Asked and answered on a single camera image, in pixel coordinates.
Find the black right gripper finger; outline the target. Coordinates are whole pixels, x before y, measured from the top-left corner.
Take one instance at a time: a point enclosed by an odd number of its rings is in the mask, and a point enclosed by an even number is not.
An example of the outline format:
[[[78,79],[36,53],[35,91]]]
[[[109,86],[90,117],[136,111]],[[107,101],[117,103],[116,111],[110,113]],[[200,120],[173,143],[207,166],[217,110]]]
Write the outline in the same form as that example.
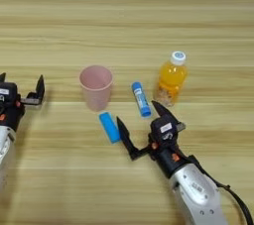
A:
[[[126,150],[128,151],[128,154],[132,161],[135,161],[149,153],[150,151],[149,147],[145,147],[139,150],[133,145],[130,139],[130,133],[119,117],[117,117],[117,126],[119,130],[120,139],[123,142]]]
[[[156,109],[157,113],[160,115],[160,116],[165,116],[165,115],[168,115],[170,116],[175,122],[178,121],[178,119],[174,116],[174,114],[168,110],[165,106],[163,106],[161,103],[153,100],[152,101],[153,103],[153,106],[154,108]]]

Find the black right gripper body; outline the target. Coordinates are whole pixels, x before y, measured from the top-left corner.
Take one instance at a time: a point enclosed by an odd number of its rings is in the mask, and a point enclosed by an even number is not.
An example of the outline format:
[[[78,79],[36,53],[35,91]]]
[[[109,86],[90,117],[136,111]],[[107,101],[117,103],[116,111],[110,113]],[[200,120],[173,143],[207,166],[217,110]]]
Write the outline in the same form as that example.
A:
[[[177,170],[191,163],[191,159],[181,151],[178,145],[179,132],[185,128],[184,123],[151,124],[149,155],[158,164],[166,178],[171,178]]]

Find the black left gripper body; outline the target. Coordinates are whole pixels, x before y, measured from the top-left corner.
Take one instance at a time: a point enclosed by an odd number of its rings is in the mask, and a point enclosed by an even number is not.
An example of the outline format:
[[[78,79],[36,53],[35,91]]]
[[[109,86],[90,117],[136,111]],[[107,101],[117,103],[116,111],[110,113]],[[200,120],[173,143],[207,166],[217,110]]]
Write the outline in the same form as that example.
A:
[[[21,118],[25,114],[26,105],[37,105],[37,100],[32,98],[16,98],[8,101],[0,96],[0,126],[17,130]]]

